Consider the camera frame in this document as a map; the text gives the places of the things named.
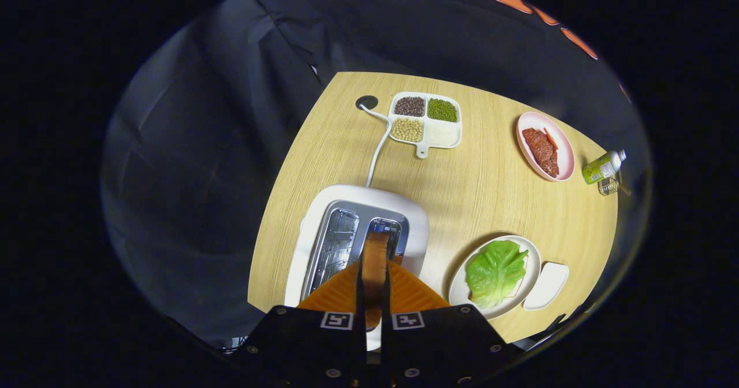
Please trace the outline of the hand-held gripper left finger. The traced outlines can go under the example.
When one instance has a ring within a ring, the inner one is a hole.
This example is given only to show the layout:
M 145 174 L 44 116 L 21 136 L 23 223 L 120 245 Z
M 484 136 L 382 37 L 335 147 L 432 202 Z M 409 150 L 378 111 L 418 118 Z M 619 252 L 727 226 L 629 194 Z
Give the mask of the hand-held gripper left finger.
M 308 308 L 276 305 L 240 346 L 240 369 L 256 387 L 349 387 L 364 366 L 361 262 L 307 298 Z

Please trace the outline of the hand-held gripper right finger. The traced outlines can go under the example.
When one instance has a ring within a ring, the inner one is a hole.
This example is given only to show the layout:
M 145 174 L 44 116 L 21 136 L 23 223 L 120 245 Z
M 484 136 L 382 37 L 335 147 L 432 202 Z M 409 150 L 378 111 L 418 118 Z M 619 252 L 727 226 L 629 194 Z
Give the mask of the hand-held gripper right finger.
M 520 362 L 472 304 L 451 305 L 396 262 L 386 264 L 381 386 L 483 387 Z

